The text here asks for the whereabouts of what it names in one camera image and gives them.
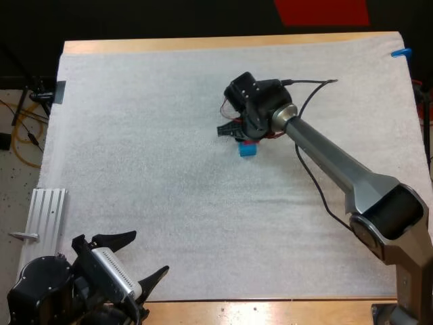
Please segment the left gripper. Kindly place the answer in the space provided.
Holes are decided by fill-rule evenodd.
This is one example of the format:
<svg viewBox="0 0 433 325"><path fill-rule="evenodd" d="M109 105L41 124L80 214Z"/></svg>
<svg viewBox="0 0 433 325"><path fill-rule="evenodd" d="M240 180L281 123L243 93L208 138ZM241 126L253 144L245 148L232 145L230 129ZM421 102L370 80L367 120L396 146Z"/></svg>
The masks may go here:
<svg viewBox="0 0 433 325"><path fill-rule="evenodd" d="M78 266L90 283L107 301L122 307L132 322L141 324L149 311L138 302L147 301L168 273L169 266L161 267L140 281L132 279L116 252L132 243L136 235L136 231L98 234L92 237L90 242L85 240L84 235L80 235L72 240L72 247L77 253Z"/></svg>

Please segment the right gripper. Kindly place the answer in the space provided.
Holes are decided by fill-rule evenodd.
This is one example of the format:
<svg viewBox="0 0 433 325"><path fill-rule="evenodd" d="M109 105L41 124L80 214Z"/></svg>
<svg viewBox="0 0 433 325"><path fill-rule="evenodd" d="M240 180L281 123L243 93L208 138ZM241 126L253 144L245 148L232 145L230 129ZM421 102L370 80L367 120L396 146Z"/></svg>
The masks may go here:
<svg viewBox="0 0 433 325"><path fill-rule="evenodd" d="M238 142L257 142L268 136L268 116L243 115L232 118L228 123L216 128L219 137L232 137Z"/></svg>

